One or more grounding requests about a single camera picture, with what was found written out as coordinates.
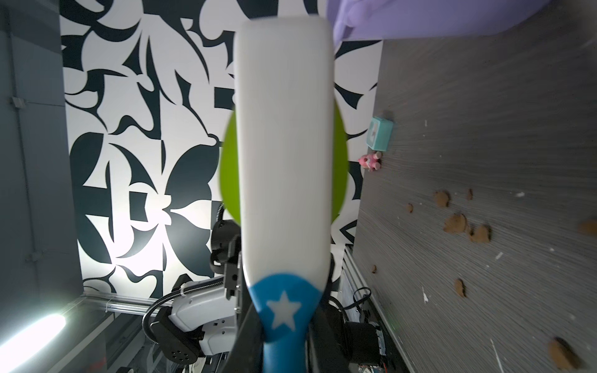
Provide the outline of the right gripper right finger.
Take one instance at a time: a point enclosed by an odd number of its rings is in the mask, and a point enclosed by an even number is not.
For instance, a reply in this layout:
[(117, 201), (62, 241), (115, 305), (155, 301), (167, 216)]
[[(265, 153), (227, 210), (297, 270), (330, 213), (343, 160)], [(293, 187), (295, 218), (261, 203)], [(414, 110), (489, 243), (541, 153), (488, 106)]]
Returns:
[(308, 372), (349, 372), (349, 362), (342, 353), (323, 306), (318, 306), (307, 332), (306, 362)]

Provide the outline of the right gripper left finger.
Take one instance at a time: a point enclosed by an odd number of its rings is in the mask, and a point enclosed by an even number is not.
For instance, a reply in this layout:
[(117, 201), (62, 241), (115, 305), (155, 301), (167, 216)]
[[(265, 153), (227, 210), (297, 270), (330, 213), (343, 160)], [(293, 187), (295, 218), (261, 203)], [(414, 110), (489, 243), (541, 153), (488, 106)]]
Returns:
[(233, 349), (230, 351), (223, 373), (261, 373), (263, 365), (264, 328), (255, 306), (247, 310), (239, 328)]

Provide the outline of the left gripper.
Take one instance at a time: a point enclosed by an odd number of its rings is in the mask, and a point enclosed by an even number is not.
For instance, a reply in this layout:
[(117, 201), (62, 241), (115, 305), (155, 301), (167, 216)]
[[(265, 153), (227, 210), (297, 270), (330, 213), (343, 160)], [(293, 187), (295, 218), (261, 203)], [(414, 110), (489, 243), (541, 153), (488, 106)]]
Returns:
[(210, 267), (223, 276), (225, 297), (242, 300), (241, 229), (233, 220), (218, 220), (211, 231)]

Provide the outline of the green trowel yellow handle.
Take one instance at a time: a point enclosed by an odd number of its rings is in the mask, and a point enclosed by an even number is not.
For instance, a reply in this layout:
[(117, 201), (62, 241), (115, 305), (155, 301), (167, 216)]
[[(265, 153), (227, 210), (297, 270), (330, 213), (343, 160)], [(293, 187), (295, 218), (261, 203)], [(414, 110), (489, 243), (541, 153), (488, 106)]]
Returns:
[[(332, 185), (332, 222), (340, 215), (348, 186), (348, 146), (347, 134), (340, 109), (334, 103), (334, 150), (333, 150), (333, 185)], [(222, 203), (233, 220), (240, 225), (239, 170), (236, 138), (236, 112), (229, 119), (222, 143), (219, 163), (219, 183)]]

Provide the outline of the white blue cleaning brush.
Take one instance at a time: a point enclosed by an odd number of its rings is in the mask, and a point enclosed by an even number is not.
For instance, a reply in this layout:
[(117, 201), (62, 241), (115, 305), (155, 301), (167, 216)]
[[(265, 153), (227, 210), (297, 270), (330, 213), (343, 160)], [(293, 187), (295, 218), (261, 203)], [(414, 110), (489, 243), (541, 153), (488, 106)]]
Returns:
[(318, 16), (236, 34), (243, 272), (265, 332), (265, 372), (306, 371), (306, 333), (331, 262), (333, 41)]

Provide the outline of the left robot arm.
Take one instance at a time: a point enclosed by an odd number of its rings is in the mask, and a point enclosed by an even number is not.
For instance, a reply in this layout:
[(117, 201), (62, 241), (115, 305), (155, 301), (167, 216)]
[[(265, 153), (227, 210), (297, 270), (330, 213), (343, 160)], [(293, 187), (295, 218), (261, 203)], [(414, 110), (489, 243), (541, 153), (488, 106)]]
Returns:
[(201, 357), (231, 351), (236, 340), (240, 293), (240, 227), (219, 219), (212, 230), (209, 268), (215, 277), (179, 276), (171, 293), (156, 300), (141, 326), (166, 359), (190, 366)]

